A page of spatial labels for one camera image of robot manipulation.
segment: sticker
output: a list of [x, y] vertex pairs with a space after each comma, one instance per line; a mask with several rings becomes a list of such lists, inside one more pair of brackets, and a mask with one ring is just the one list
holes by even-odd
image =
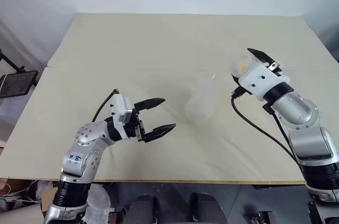
[[74, 155], [69, 155], [68, 161], [71, 164], [78, 165], [80, 163], [80, 161], [81, 161], [81, 157], [78, 156], [78, 155], [75, 155], [75, 156]]

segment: cable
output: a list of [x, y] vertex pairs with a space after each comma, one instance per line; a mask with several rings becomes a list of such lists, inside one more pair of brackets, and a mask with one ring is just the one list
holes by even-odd
[[4, 80], [2, 80], [2, 83], [1, 83], [1, 86], [0, 86], [0, 93], [1, 93], [2, 86], [4, 85], [4, 82], [5, 82], [5, 80], [6, 80], [7, 75], [8, 75], [8, 74], [6, 74], [5, 77], [4, 77]]
[[3, 199], [6, 202], [11, 202], [11, 201], [21, 201], [21, 202], [30, 202], [30, 203], [41, 203], [41, 201], [31, 201], [31, 200], [24, 200], [24, 199]]
[[1, 182], [1, 183], [5, 184], [5, 186], [7, 185], [9, 190], [6, 192], [6, 194], [0, 194], [0, 195], [7, 195], [7, 194], [9, 194], [11, 192], [11, 190], [12, 190], [11, 186], [8, 183], [5, 183], [5, 182]]
[[15, 191], [15, 192], [11, 192], [11, 193], [8, 193], [8, 194], [0, 195], [0, 198], [3, 197], [3, 196], [8, 197], [8, 196], [16, 196], [16, 195], [19, 195], [20, 192], [26, 191], [33, 183], [34, 183], [34, 181], [31, 182], [31, 184], [30, 184], [27, 188], [24, 188], [24, 189], [22, 189], [22, 190]]
[[282, 126], [281, 126], [281, 124], [280, 124], [280, 121], [279, 121], [278, 117], [276, 117], [276, 114], [272, 114], [272, 116], [273, 116], [273, 118], [274, 118], [276, 124], [278, 125], [281, 134], [283, 135], [283, 137], [284, 137], [284, 139], [286, 140], [287, 144], [288, 144], [289, 147], [291, 148], [290, 141], [288, 140], [288, 137], [287, 137], [287, 135], [286, 135], [284, 129], [282, 128]]
[[105, 106], [105, 104], [107, 103], [107, 101], [110, 100], [110, 98], [115, 94], [115, 93], [119, 93], [117, 89], [114, 89], [113, 92], [110, 93], [110, 95], [108, 95], [108, 97], [104, 100], [104, 102], [101, 104], [101, 106], [99, 107], [99, 109], [97, 110], [97, 112], [95, 113], [92, 122], [95, 122], [98, 114], [100, 113], [100, 111], [102, 110], [102, 108]]
[[31, 182], [31, 184], [27, 187], [25, 195], [27, 195], [28, 190], [30, 189], [30, 187], [33, 185], [33, 183], [37, 182], [38, 180], [34, 180], [33, 182]]
[[37, 201], [35, 201], [35, 200], [33, 200], [33, 199], [31, 199], [29, 196], [27, 196], [26, 195], [26, 198], [28, 198], [30, 201], [32, 201], [32, 202], [37, 202]]
[[253, 122], [251, 122], [248, 118], [246, 118], [243, 114], [240, 113], [240, 111], [237, 109], [235, 103], [234, 103], [234, 97], [231, 98], [231, 104], [232, 107], [234, 109], [234, 111], [245, 121], [247, 122], [249, 125], [251, 125], [252, 127], [254, 127], [255, 129], [257, 129], [258, 131], [260, 131], [262, 134], [264, 134], [265, 136], [269, 137], [270, 139], [272, 139], [274, 142], [276, 142], [296, 163], [296, 159], [293, 156], [293, 154], [281, 143], [279, 142], [277, 139], [275, 139], [273, 136], [271, 136], [270, 134], [268, 134], [266, 131], [264, 131], [263, 129], [259, 128], [257, 125], [255, 125]]

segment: robotic arm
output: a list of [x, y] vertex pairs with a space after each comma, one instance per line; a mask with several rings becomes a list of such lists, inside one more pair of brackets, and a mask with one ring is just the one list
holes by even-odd
[[53, 203], [49, 206], [44, 224], [80, 223], [87, 207], [88, 191], [99, 167], [102, 153], [115, 142], [136, 137], [150, 142], [170, 132], [175, 124], [168, 124], [145, 133], [139, 112], [161, 104], [163, 98], [152, 98], [132, 106], [127, 96], [113, 91], [112, 116], [100, 122], [83, 125], [75, 135], [75, 142], [65, 154], [60, 183]]
[[289, 85], [279, 64], [264, 52], [233, 68], [239, 87], [232, 98], [253, 94], [268, 112], [275, 110], [288, 132], [288, 143], [305, 178], [313, 224], [339, 223], [339, 155], [329, 132], [320, 126], [318, 107], [299, 96]]

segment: beige table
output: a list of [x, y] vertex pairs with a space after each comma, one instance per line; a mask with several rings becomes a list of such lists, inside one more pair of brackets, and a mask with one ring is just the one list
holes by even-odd
[[[146, 130], [177, 127], [151, 143], [108, 148], [97, 181], [303, 183], [290, 157], [231, 109], [229, 66], [248, 47], [283, 61], [291, 85], [317, 103], [339, 146], [338, 65], [301, 17], [79, 14], [0, 157], [0, 175], [57, 180], [75, 132], [118, 88], [133, 102], [166, 99], [142, 112]], [[214, 72], [220, 87], [212, 117], [198, 122], [184, 106], [202, 71]], [[262, 103], [246, 95], [237, 105], [283, 142]], [[99, 119], [109, 113], [104, 107]]]

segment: floor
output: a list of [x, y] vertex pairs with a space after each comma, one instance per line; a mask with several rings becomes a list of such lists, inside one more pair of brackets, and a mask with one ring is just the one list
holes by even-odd
[[229, 224], [247, 224], [247, 212], [273, 211], [277, 224], [311, 223], [308, 217], [309, 196], [304, 186], [272, 187], [257, 190], [251, 185], [114, 183], [105, 185], [111, 203], [120, 209], [143, 194], [160, 201], [162, 223], [185, 222], [191, 193], [207, 193], [221, 205]]

